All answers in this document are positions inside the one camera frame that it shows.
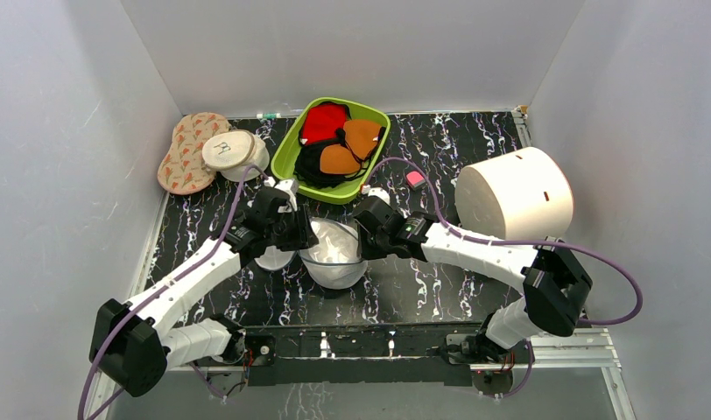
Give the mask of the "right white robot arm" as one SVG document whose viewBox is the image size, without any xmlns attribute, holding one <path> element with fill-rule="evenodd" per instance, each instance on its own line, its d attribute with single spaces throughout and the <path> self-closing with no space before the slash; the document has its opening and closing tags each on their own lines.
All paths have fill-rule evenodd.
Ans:
<svg viewBox="0 0 711 420">
<path fill-rule="evenodd" d="M 519 299 L 492 312 L 468 343 L 468 350 L 486 361 L 501 361 L 519 341 L 538 333 L 574 333 L 592 282 L 562 243 L 507 246 L 487 236 L 471 241 L 468 232 L 445 227 L 432 214 L 404 217 L 378 197 L 360 202 L 353 217 L 365 260 L 397 256 L 448 264 L 519 292 Z"/>
</svg>

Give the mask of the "white mesh laundry bag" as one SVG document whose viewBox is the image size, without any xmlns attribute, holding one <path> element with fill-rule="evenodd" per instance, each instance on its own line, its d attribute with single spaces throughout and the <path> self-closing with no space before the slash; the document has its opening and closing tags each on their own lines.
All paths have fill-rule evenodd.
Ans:
<svg viewBox="0 0 711 420">
<path fill-rule="evenodd" d="M 312 221 L 324 218 L 312 218 Z M 310 261 L 306 258 L 307 249 L 299 251 L 280 251 L 269 247 L 255 259 L 257 266 L 267 271 L 277 271 L 287 266 L 295 256 L 304 263 L 308 275 L 321 287 L 331 290 L 343 290 L 355 285 L 368 268 L 368 262 L 361 257 L 360 262 L 350 264 L 325 264 Z"/>
</svg>

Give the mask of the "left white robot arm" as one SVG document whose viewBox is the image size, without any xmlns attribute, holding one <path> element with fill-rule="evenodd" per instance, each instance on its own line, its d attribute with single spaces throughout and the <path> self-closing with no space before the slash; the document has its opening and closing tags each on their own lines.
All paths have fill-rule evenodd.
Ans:
<svg viewBox="0 0 711 420">
<path fill-rule="evenodd" d="M 318 240 L 289 178 L 261 187 L 251 204 L 234 210 L 221 231 L 160 282 L 120 303 L 110 299 L 96 317 L 89 359 L 129 395 L 153 389 L 172 368 L 204 358 L 247 361 L 252 351 L 239 323 L 214 315 L 178 327 L 180 317 L 222 281 L 268 249 L 308 249 Z"/>
</svg>

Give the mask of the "white bra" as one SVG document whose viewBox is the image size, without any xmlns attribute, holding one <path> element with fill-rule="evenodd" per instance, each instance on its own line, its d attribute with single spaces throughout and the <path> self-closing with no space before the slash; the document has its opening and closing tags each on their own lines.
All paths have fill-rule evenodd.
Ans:
<svg viewBox="0 0 711 420">
<path fill-rule="evenodd" d="M 361 261 L 357 232 L 337 221 L 313 220 L 312 230 L 318 243 L 309 248 L 308 260 L 325 264 L 350 264 Z"/>
</svg>

